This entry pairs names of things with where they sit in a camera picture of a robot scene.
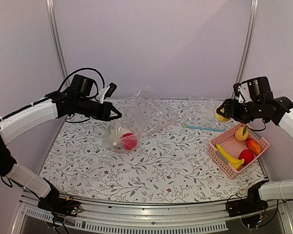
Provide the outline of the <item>white toy cauliflower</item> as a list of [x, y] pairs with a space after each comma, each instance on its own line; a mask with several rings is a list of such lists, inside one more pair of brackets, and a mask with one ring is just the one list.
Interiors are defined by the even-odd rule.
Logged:
[[122, 126], [118, 128], [108, 128], [107, 135], [110, 146], [117, 149], [124, 149], [122, 138], [126, 133], [131, 133], [131, 131]]

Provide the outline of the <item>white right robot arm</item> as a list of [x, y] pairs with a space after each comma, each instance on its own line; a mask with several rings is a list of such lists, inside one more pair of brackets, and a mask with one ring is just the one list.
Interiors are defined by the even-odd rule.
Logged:
[[[273, 122], [293, 140], [293, 102], [287, 97], [274, 97], [267, 77], [252, 78], [233, 85], [233, 97], [224, 100], [216, 113], [242, 124], [255, 119], [264, 123]], [[278, 158], [288, 157], [293, 161], [290, 146], [281, 150]], [[293, 200], [293, 179], [281, 181], [261, 181], [248, 189], [243, 201], [243, 209], [254, 212], [262, 202], [268, 200]]]

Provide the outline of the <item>red toy apple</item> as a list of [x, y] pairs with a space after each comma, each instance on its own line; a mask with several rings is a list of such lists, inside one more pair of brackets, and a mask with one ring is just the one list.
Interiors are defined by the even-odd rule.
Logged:
[[238, 159], [244, 160], [243, 166], [247, 166], [254, 160], [254, 153], [249, 149], [245, 149], [240, 153]]

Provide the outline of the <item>floral tablecloth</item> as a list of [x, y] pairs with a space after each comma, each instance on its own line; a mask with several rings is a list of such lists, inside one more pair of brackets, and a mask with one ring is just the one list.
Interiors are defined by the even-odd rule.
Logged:
[[190, 203], [245, 196], [266, 178], [258, 162], [230, 179], [208, 156], [221, 132], [183, 128], [188, 100], [164, 100], [180, 120], [138, 147], [118, 153], [102, 146], [108, 123], [76, 115], [61, 128], [40, 176], [63, 193], [137, 203]]

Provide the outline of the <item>aluminium front rail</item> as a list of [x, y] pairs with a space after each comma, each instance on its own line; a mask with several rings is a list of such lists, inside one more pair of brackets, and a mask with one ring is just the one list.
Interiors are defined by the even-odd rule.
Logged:
[[230, 217], [226, 201], [205, 203], [143, 204], [74, 197], [82, 212], [60, 222], [38, 208], [37, 198], [23, 192], [13, 234], [293, 234], [293, 218], [284, 201], [270, 201], [258, 213]]

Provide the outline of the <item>right aluminium post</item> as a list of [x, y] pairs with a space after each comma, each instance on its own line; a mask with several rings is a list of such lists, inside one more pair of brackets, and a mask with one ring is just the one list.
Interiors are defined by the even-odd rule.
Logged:
[[236, 83], [242, 81], [244, 72], [246, 69], [249, 53], [251, 50], [252, 38], [253, 38], [255, 25], [256, 25], [258, 5], [259, 5], [259, 0], [251, 0], [250, 14], [249, 14], [249, 20], [248, 20], [248, 25], [246, 30], [246, 37], [245, 37], [244, 46], [242, 50], [242, 57], [240, 60], [238, 73], [237, 73], [237, 77], [235, 81]]

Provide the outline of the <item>yellow toy pear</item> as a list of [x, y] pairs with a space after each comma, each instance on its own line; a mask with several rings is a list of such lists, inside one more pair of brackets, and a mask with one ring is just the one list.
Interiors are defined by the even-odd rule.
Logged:
[[235, 131], [235, 139], [242, 142], [242, 141], [246, 141], [247, 138], [249, 137], [249, 131], [247, 126], [244, 127], [239, 127], [236, 131]]

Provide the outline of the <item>clear zip top bag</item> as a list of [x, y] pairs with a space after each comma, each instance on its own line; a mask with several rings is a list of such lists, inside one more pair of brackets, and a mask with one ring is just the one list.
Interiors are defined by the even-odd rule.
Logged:
[[146, 128], [146, 119], [139, 105], [125, 105], [121, 111], [122, 117], [108, 125], [102, 146], [118, 153], [128, 153], [137, 148]]

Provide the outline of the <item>aluminium post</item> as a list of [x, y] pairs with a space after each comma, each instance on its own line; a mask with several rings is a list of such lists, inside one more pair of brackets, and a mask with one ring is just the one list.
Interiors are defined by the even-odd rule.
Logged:
[[67, 76], [67, 70], [66, 70], [66, 65], [65, 65], [64, 56], [63, 56], [63, 50], [62, 50], [61, 42], [60, 42], [60, 34], [58, 31], [58, 26], [57, 26], [54, 1], [53, 0], [46, 0], [45, 2], [46, 2], [46, 9], [47, 9], [47, 14], [48, 14], [51, 35], [52, 35], [53, 44], [54, 44], [54, 48], [55, 48], [55, 52], [56, 52], [56, 57], [58, 60], [61, 75], [62, 75], [63, 79], [65, 79], [65, 77]]
[[244, 46], [242, 50], [242, 57], [240, 60], [238, 73], [237, 73], [237, 77], [235, 81], [236, 83], [242, 81], [244, 72], [246, 69], [249, 53], [251, 50], [252, 38], [253, 38], [255, 25], [256, 25], [258, 5], [259, 5], [259, 0], [251, 0], [250, 14], [249, 14], [249, 20], [248, 20], [248, 25], [246, 30], [246, 37], [245, 37]]

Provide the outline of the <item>crumpled clear bag right back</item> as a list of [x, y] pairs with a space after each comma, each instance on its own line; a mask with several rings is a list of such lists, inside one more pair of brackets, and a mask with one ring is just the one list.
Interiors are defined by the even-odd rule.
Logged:
[[215, 118], [214, 112], [221, 104], [221, 100], [189, 95], [185, 124], [201, 128], [228, 129], [230, 122], [220, 122]]

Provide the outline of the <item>pink plastic basket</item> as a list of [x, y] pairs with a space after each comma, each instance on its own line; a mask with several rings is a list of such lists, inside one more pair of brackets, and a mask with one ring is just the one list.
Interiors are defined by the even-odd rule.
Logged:
[[243, 165], [240, 155], [243, 151], [250, 151], [251, 149], [248, 147], [246, 140], [239, 141], [236, 139], [235, 132], [240, 128], [243, 129], [244, 127], [244, 124], [237, 124], [210, 140], [208, 145], [208, 155], [230, 179], [234, 179], [244, 170], [252, 166], [270, 147], [270, 143], [264, 137], [256, 139], [255, 134], [249, 132], [249, 139], [252, 139], [255, 144], [259, 146], [261, 152], [254, 152], [253, 160], [251, 160], [247, 165]]

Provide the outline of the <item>clear bag at back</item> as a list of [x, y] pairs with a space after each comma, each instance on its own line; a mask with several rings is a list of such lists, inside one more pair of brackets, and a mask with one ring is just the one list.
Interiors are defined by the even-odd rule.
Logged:
[[146, 121], [144, 130], [146, 136], [164, 130], [180, 120], [181, 116], [175, 113], [163, 99], [157, 97], [148, 88], [139, 89], [125, 100], [127, 104], [137, 105], [142, 109]]

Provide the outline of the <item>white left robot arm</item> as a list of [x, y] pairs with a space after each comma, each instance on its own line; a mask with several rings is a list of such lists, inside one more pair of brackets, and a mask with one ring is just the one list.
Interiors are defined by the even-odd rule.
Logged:
[[122, 114], [107, 102], [117, 86], [114, 83], [104, 85], [96, 95], [90, 96], [96, 81], [81, 75], [75, 75], [69, 87], [58, 89], [45, 95], [4, 117], [0, 117], [0, 176], [6, 177], [24, 189], [33, 192], [53, 212], [63, 207], [59, 191], [46, 179], [17, 163], [7, 148], [13, 140], [29, 130], [51, 120], [66, 115], [80, 114], [100, 121], [112, 121]]

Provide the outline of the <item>left aluminium post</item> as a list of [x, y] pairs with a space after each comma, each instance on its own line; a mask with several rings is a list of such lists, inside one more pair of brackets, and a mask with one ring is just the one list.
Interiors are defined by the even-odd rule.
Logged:
[[48, 14], [51, 35], [52, 35], [53, 44], [54, 44], [54, 48], [55, 48], [55, 52], [56, 52], [56, 57], [58, 60], [61, 75], [62, 75], [63, 79], [65, 79], [65, 77], [67, 76], [67, 70], [66, 70], [66, 65], [65, 65], [64, 56], [63, 56], [63, 50], [62, 50], [61, 42], [60, 42], [60, 34], [58, 31], [58, 26], [57, 26], [54, 1], [53, 0], [46, 0], [45, 2], [46, 2], [46, 9], [47, 9], [47, 14]]

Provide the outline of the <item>yellow toy lemon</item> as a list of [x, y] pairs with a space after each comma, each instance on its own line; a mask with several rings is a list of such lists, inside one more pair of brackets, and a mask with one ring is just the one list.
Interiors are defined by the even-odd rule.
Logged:
[[217, 109], [219, 108], [220, 106], [218, 106], [216, 109], [215, 109], [215, 118], [217, 121], [219, 122], [228, 122], [231, 118], [226, 118], [226, 117], [223, 117], [222, 115], [218, 114], [217, 113]]

